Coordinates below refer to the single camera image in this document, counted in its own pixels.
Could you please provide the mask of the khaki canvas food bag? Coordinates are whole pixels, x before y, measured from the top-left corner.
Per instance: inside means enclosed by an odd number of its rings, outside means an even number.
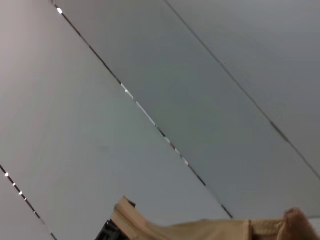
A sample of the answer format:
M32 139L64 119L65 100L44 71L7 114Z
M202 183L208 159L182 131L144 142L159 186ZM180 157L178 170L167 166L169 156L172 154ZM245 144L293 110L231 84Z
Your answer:
M114 206L111 220L129 240L320 240L320 234L298 208L281 219L202 219L156 225L126 197Z

